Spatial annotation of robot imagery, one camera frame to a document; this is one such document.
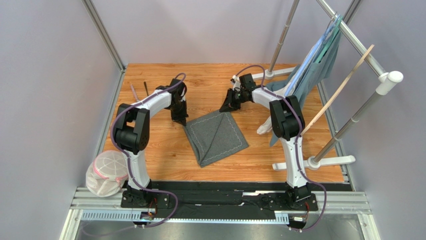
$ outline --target gray cloth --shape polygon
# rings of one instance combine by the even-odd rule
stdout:
[[[229,112],[211,112],[187,122],[183,129],[201,167],[249,146]]]
[[[335,61],[336,61],[336,56],[339,49],[339,42],[340,42],[341,36],[342,36],[342,33],[339,32],[337,33],[334,39],[328,39],[328,41],[333,41],[333,42],[331,43],[327,52],[322,57],[321,61],[318,63],[316,62],[311,63],[306,73],[304,74],[302,79],[299,81],[293,95],[297,97],[300,104],[300,108],[303,108],[303,105],[305,104],[305,100],[308,94],[314,88],[314,86],[319,84],[321,80],[326,79],[330,76],[330,73],[333,70],[333,65],[335,64]],[[293,75],[297,72],[299,67],[300,65],[298,65],[291,72],[287,80],[271,82],[271,83],[268,83],[266,87],[271,91],[276,91],[276,90],[284,88],[289,83],[289,80],[293,77]],[[269,146],[272,147],[277,141],[278,141],[278,137],[275,134],[272,134],[272,138],[270,140]]]

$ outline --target mesh laundry bag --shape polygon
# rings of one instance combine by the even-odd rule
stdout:
[[[99,154],[86,172],[86,186],[98,197],[108,197],[120,191],[128,177],[126,159],[119,151]]]

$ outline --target gray wall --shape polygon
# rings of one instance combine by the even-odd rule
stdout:
[[[128,63],[269,63],[292,0],[93,0]],[[329,0],[344,14],[350,0]],[[301,62],[330,19],[302,0],[278,63]]]
[[[425,239],[425,33],[426,2],[364,0],[350,27],[387,71],[398,70],[404,81],[375,105],[343,139],[358,190],[366,191],[381,238]],[[360,55],[344,39],[331,79],[331,96]],[[338,126],[379,85],[363,64],[332,105]]]
[[[80,0],[0,3],[0,239],[56,240],[119,71]]]

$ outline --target wooden tabletop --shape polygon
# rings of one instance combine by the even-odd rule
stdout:
[[[187,121],[218,110],[224,102],[227,89],[231,88],[230,78],[249,64],[129,64],[121,86],[118,105],[131,104],[135,99],[130,88],[133,84],[139,99],[147,96],[144,82],[151,94],[156,87],[168,85],[178,73],[186,73],[185,84]],[[275,69],[294,67],[277,64]],[[260,73],[251,68],[245,73]],[[273,81],[287,78],[277,77]],[[303,107],[303,116],[309,123],[321,109],[318,90],[308,95]],[[161,110],[150,121],[149,144],[145,150],[146,165],[152,180],[167,181],[244,181],[244,182],[285,182],[285,171],[274,171],[273,163],[285,162],[283,147],[278,141],[269,147],[271,132],[258,135],[256,130],[269,116],[269,110],[260,104],[246,102],[241,110],[231,113],[249,147],[211,165],[201,168],[184,133],[183,126],[171,120],[169,110]],[[317,154],[330,140],[331,135],[325,117],[321,117],[303,136],[303,158]],[[115,150],[108,134],[104,151]],[[327,157],[335,157],[333,150]],[[325,166],[317,171],[306,170],[309,178],[317,182],[343,182],[340,166]]]

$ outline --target white stitching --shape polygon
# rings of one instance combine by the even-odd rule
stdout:
[[[218,155],[216,155],[216,156],[212,156],[212,157],[209,157],[209,158],[207,158],[207,159],[204,159],[204,161],[207,161],[207,160],[210,160],[210,159],[216,158],[217,156],[220,156],[220,155],[222,155],[222,154],[225,154],[225,153],[227,153],[227,152],[230,152],[230,151],[232,151],[232,150],[234,150],[234,149],[237,149],[237,148],[239,148],[239,147],[241,147],[241,146],[243,145],[243,142],[241,141],[240,137],[238,136],[237,131],[235,130],[235,127],[234,127],[234,126],[232,125],[232,123],[231,123],[230,117],[228,116],[228,114],[226,114],[225,116],[228,118],[228,122],[229,122],[229,124],[231,125],[231,127],[233,128],[233,132],[235,133],[236,137],[237,137],[237,138],[238,138],[238,140],[239,140],[239,146],[236,146],[236,147],[232,148],[231,150],[228,150],[228,151],[222,152],[222,153],[220,153],[220,154],[218,154]]]
[[[192,134],[194,135],[194,137],[195,137],[196,141],[198,142],[199,146],[201,147],[202,155],[204,155],[204,149],[203,149],[203,146],[201,145],[201,142],[198,140],[198,137],[195,135],[195,132],[194,132],[193,126],[194,126],[195,124],[199,124],[199,123],[202,123],[202,122],[204,122],[204,121],[207,121],[207,120],[210,120],[210,119],[217,118],[217,117],[219,117],[220,115],[223,115],[223,114],[224,114],[224,113],[219,114],[219,115],[216,115],[216,116],[212,116],[212,117],[207,118],[207,119],[204,119],[204,120],[202,120],[202,121],[195,122],[195,123],[191,124],[191,126],[189,126],[189,127],[191,128]]]

